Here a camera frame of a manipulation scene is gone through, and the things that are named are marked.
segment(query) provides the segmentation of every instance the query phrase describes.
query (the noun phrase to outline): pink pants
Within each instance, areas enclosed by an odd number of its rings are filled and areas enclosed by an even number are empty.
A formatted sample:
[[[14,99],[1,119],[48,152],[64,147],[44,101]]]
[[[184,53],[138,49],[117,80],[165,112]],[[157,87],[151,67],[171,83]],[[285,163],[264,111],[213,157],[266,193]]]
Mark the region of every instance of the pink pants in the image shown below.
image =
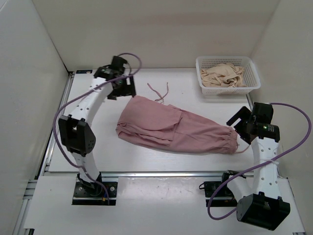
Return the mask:
[[[133,144],[174,152],[233,154],[238,148],[231,127],[138,95],[123,110],[116,132]]]

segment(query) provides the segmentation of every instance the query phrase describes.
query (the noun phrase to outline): beige garment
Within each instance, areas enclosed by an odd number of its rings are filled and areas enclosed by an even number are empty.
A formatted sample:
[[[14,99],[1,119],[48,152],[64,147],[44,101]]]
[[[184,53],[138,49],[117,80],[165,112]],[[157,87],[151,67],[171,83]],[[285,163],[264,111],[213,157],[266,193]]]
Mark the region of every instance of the beige garment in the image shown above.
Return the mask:
[[[201,70],[202,84],[205,87],[246,87],[243,84],[245,68],[231,63],[219,64],[207,70]]]

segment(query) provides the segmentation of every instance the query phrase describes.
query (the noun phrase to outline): white basket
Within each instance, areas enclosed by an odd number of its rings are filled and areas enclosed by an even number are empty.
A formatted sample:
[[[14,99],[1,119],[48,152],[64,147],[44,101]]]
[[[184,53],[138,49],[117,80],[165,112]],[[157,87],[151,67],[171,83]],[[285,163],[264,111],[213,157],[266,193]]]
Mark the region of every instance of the white basket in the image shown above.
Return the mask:
[[[242,66],[245,68],[243,73],[243,83],[247,87],[205,87],[202,84],[201,69],[209,69],[218,64],[232,63],[234,66]],[[261,87],[260,78],[256,72],[252,60],[246,56],[200,56],[196,59],[196,68],[199,84],[202,93],[206,95],[216,94],[248,94],[250,91]]]

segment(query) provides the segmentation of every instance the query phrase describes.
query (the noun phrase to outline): white floor panel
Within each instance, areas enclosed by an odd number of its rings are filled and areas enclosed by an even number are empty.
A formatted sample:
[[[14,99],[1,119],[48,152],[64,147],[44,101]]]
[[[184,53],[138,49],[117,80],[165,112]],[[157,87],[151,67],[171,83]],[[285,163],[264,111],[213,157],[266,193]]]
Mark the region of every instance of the white floor panel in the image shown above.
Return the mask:
[[[69,100],[84,93],[92,78],[92,74],[76,74]],[[165,94],[168,82],[169,93],[164,104],[175,105],[221,125],[226,125],[242,106],[248,107],[244,95],[204,99],[195,69],[142,69],[134,79],[137,94],[153,100],[158,96],[149,89],[147,83],[161,94]],[[178,154],[136,146],[119,139],[115,127],[129,99],[130,97],[120,97],[117,101],[105,101],[94,118],[92,130],[96,135],[96,146],[93,154],[100,171],[224,171],[243,170],[253,165],[251,148],[237,155]],[[70,113],[76,105],[77,103],[69,105],[65,114]],[[241,139],[238,139],[238,143],[239,150],[247,146]],[[77,169],[65,161],[55,146],[49,171],[67,172]]]
[[[214,221],[198,185],[206,178],[119,178],[116,206],[71,205],[74,177],[43,176],[25,228],[34,235],[292,235],[304,232],[289,183],[279,180],[291,213],[274,231],[240,223],[235,215]],[[221,216],[232,208],[213,208]]]

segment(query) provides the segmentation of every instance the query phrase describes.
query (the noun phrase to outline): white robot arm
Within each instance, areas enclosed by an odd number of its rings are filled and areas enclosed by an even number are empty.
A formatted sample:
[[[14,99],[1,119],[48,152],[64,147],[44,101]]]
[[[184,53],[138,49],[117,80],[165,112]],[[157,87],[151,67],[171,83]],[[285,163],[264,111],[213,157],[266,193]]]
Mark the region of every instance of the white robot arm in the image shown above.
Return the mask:
[[[270,104],[254,103],[252,112],[243,107],[227,125],[235,126],[236,132],[251,144],[255,165],[272,161],[276,157],[280,134],[278,126],[271,125],[273,108]],[[269,230],[275,230],[290,213],[290,204],[282,200],[278,187],[276,162],[254,170],[253,186],[245,177],[228,182],[227,187],[237,200],[237,220]],[[223,175],[223,182],[231,175]]]
[[[62,144],[73,155],[76,165],[82,166],[77,177],[83,188],[91,195],[98,195],[98,192],[101,192],[101,184],[95,180],[102,183],[101,173],[92,154],[96,144],[96,137],[91,130],[93,118],[106,97],[116,99],[118,96],[136,95],[132,76],[129,85],[126,80],[118,80],[102,87],[98,86],[120,77],[127,63],[124,58],[114,56],[110,65],[100,67],[89,87],[94,92],[85,96],[68,116],[60,116],[58,121]]]

